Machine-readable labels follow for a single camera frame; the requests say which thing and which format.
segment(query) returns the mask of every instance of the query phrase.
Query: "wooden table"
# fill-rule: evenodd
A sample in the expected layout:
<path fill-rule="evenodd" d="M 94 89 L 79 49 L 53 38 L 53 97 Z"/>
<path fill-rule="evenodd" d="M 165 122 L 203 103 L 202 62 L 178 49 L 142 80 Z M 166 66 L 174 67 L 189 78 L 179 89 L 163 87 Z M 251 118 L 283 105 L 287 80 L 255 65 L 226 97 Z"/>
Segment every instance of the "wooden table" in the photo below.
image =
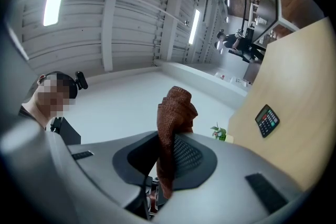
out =
<path fill-rule="evenodd" d="M 336 38 L 328 18 L 270 43 L 244 104 L 230 118 L 234 143 L 313 186 L 335 145 Z M 255 117 L 269 105 L 280 118 L 266 138 Z"/>
<path fill-rule="evenodd" d="M 299 30 L 297 26 L 282 17 L 281 0 L 261 0 L 256 15 L 267 21 L 265 25 L 258 24 L 254 29 L 252 43 L 259 46 L 265 47 L 258 41 L 278 25 L 282 25 L 293 32 Z"/>

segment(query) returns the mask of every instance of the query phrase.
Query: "brown cloth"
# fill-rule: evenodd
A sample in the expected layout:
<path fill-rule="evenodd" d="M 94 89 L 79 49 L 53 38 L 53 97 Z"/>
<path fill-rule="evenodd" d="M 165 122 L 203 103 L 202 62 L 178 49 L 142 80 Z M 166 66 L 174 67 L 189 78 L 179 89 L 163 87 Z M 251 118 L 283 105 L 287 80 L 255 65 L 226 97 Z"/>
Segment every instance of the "brown cloth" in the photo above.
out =
<path fill-rule="evenodd" d="M 198 115 L 190 101 L 191 94 L 188 91 L 174 86 L 158 107 L 157 131 L 160 140 L 160 153 L 156 171 L 163 196 L 167 199 L 172 195 L 174 179 L 174 134 L 192 133 L 193 119 Z"/>

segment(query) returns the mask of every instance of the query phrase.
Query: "wooden floor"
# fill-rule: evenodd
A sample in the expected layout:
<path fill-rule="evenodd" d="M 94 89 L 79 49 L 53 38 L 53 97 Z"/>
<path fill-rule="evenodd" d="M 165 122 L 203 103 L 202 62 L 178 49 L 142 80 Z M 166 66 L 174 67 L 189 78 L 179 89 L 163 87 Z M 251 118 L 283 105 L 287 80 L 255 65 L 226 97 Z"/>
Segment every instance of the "wooden floor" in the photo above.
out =
<path fill-rule="evenodd" d="M 244 0 L 230 0 L 229 15 L 243 17 Z M 246 16 L 248 19 L 250 2 L 247 0 Z M 282 16 L 292 22 L 300 29 L 324 18 L 323 11 L 313 0 L 281 0 Z M 275 29 L 279 37 L 290 34 L 291 32 L 283 27 Z"/>

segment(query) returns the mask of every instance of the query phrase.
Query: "seated person in black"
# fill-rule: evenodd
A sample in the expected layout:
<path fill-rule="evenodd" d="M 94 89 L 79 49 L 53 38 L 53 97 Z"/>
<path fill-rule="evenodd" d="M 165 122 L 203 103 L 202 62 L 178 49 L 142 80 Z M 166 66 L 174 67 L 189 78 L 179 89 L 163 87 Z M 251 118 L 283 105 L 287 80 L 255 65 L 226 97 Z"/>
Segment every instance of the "seated person in black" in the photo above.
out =
<path fill-rule="evenodd" d="M 43 128 L 69 105 L 70 99 L 77 96 L 75 81 L 68 75 L 55 71 L 42 75 L 38 87 L 28 103 L 21 106 L 19 115 L 36 120 Z"/>
<path fill-rule="evenodd" d="M 261 61 L 264 59 L 264 55 L 257 50 L 258 47 L 255 44 L 251 44 L 246 38 L 242 37 L 241 31 L 237 34 L 225 36 L 224 30 L 221 30 L 217 34 L 217 38 L 219 41 L 223 42 L 226 48 L 231 49 L 235 54 L 249 54 L 253 57 L 257 57 Z"/>

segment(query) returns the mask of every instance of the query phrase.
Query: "black calculator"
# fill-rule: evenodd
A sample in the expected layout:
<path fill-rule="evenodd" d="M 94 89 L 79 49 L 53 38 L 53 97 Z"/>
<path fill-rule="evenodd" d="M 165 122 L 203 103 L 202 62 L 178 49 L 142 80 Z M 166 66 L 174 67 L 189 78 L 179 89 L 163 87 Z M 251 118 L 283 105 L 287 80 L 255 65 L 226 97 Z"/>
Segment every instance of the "black calculator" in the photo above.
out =
<path fill-rule="evenodd" d="M 278 126 L 280 120 L 275 112 L 268 105 L 265 105 L 256 117 L 256 122 L 261 131 L 261 135 L 266 137 Z"/>

